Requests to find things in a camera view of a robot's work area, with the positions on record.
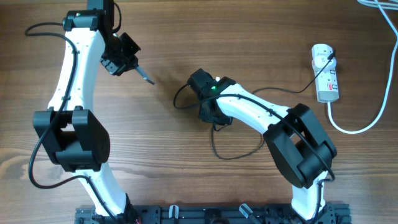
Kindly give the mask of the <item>white power strip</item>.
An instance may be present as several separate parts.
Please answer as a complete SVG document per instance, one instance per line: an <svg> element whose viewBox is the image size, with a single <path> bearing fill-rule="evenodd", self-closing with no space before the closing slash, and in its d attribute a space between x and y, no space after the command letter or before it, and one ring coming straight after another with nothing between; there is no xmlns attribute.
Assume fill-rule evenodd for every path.
<svg viewBox="0 0 398 224"><path fill-rule="evenodd" d="M331 103L338 100L340 96L335 51L329 45L315 44L312 47L312 68L318 102Z"/></svg>

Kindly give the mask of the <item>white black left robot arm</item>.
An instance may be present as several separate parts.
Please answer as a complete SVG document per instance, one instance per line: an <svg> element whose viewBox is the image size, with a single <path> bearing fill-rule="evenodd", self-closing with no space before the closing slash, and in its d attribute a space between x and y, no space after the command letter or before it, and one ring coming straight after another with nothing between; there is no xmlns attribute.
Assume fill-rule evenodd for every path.
<svg viewBox="0 0 398 224"><path fill-rule="evenodd" d="M89 222L140 223L127 194L108 164L110 138L93 112L99 66L111 75L136 70L139 46L120 33L121 10L112 0L88 1L84 10L69 11L61 23L65 41L60 79L47 109L36 111L33 127L50 161L78 179L94 202Z"/></svg>

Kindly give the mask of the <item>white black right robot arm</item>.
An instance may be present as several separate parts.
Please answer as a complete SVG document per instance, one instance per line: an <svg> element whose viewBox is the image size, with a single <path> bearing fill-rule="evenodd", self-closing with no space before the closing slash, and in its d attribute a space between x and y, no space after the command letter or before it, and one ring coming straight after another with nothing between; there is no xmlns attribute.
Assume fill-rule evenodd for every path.
<svg viewBox="0 0 398 224"><path fill-rule="evenodd" d="M228 77L213 78L203 69L186 82L197 95L200 120L220 131L238 119L262 134L276 167L292 184L293 199L282 222L320 223L326 202L325 182L333 182L332 160L337 155L313 111L301 103L293 108L270 103L246 91Z"/></svg>

